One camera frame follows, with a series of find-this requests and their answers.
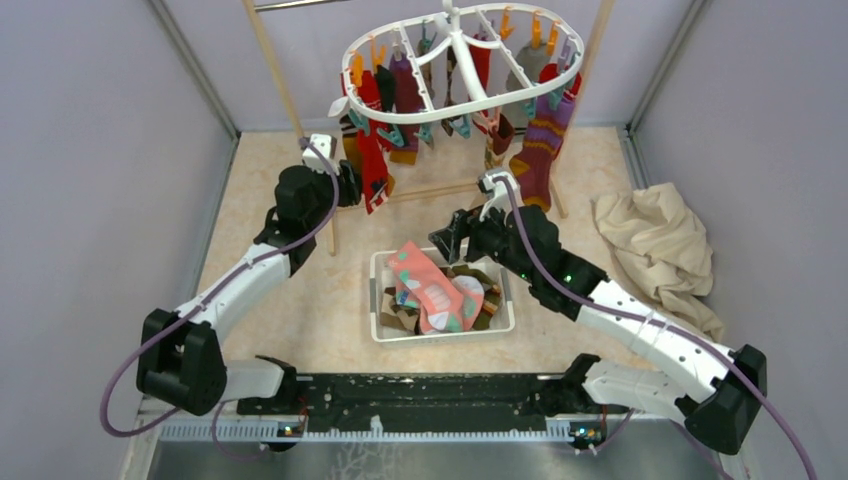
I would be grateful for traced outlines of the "mustard yellow sock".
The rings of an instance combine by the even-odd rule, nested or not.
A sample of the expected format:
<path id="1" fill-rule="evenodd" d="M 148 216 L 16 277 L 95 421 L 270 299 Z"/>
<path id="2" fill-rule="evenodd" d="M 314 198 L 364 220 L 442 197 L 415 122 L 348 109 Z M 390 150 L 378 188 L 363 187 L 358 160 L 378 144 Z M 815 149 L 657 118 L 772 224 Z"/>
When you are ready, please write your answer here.
<path id="1" fill-rule="evenodd" d="M 339 125 L 342 133 L 342 144 L 346 160 L 351 163 L 353 170 L 361 175 L 363 171 L 363 154 L 358 145 L 359 129 L 352 122 L 348 114 L 344 114 L 339 119 Z"/>

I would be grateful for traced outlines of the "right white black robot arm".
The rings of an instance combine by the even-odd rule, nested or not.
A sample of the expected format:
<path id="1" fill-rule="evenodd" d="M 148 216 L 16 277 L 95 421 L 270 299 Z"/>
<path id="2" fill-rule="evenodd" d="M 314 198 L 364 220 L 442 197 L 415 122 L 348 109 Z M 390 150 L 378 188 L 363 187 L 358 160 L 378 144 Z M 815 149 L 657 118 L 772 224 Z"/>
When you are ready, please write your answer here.
<path id="1" fill-rule="evenodd" d="M 767 395 L 761 350 L 703 339 L 651 309 L 604 270 L 563 248 L 558 226 L 538 207 L 493 209 L 486 216 L 478 209 L 457 210 L 428 239 L 450 263 L 494 261 L 526 281 L 544 308 L 604 332 L 655 367 L 614 366 L 581 355 L 572 367 L 579 374 L 563 385 L 569 408 L 637 408 L 682 425 L 714 451 L 741 450 Z"/>

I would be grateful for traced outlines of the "pink green patterned sock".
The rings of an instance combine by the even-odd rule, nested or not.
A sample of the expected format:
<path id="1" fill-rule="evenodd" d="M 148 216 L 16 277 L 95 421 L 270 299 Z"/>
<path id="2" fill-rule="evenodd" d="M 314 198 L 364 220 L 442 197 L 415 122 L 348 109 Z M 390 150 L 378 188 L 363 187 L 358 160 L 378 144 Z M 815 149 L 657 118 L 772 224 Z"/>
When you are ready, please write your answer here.
<path id="1" fill-rule="evenodd" d="M 396 280 L 396 304 L 419 311 L 422 334 L 465 330 L 463 294 L 413 242 L 390 254 L 386 265 Z"/>

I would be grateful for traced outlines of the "white perforated plastic basket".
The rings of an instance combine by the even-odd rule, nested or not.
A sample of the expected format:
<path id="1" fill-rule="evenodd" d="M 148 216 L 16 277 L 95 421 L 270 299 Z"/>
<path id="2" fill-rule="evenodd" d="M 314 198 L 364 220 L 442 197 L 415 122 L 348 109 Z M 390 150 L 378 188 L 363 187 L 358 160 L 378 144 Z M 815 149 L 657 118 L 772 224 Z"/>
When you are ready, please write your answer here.
<path id="1" fill-rule="evenodd" d="M 469 267 L 483 272 L 494 281 L 500 293 L 495 302 L 495 309 L 490 317 L 488 328 L 471 330 L 465 333 L 440 333 L 415 335 L 411 331 L 383 325 L 380 314 L 383 311 L 383 296 L 386 288 L 393 287 L 387 259 L 391 251 L 378 251 L 370 259 L 369 301 L 370 301 L 370 333 L 372 339 L 386 347 L 419 346 L 438 343 L 458 343 L 469 341 L 494 340 L 511 333 L 516 325 L 513 298 L 510 291 L 510 281 L 507 271 L 491 260 L 481 259 L 475 262 L 460 261 L 457 266 Z"/>

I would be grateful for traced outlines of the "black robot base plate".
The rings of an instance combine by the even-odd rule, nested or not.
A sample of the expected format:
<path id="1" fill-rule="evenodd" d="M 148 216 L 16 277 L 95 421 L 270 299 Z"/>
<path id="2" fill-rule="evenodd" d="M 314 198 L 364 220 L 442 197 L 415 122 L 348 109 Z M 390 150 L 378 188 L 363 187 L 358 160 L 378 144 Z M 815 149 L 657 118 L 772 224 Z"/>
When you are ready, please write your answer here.
<path id="1" fill-rule="evenodd" d="M 282 394 L 238 402 L 244 416 L 306 418 L 310 433 L 541 432 L 560 415 L 597 419 L 605 409 L 562 374 L 300 374 Z"/>

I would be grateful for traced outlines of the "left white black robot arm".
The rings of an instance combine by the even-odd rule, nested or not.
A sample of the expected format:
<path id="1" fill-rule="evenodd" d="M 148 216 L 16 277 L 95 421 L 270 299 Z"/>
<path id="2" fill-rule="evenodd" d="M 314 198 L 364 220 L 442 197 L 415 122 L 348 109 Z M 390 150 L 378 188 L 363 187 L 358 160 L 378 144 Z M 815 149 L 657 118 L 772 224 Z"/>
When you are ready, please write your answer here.
<path id="1" fill-rule="evenodd" d="M 293 366 L 262 355 L 226 363 L 221 345 L 257 303 L 306 263 L 332 209 L 359 203 L 362 179 L 347 160 L 323 172 L 295 165 L 279 174 L 274 195 L 262 229 L 222 278 L 176 310 L 156 309 L 145 318 L 136 373 L 140 392 L 197 416 L 233 400 L 261 399 L 277 414 L 297 406 Z"/>

